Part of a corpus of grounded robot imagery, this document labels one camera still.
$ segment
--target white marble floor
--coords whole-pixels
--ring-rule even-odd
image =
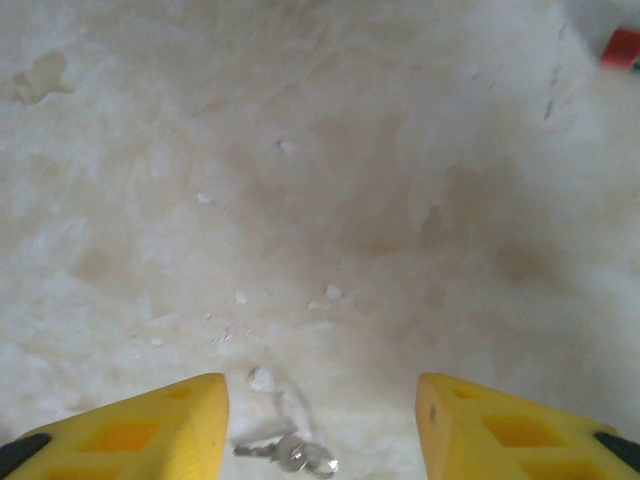
[[[2,10],[4,440],[256,365],[341,478],[425,478],[422,371],[640,438],[637,0]]]

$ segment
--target metal key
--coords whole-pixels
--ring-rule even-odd
[[[264,447],[238,445],[233,453],[238,457],[268,458],[278,462],[282,470],[289,473],[299,472],[307,466],[308,460],[302,451],[305,441],[296,435],[284,435],[278,443]]]

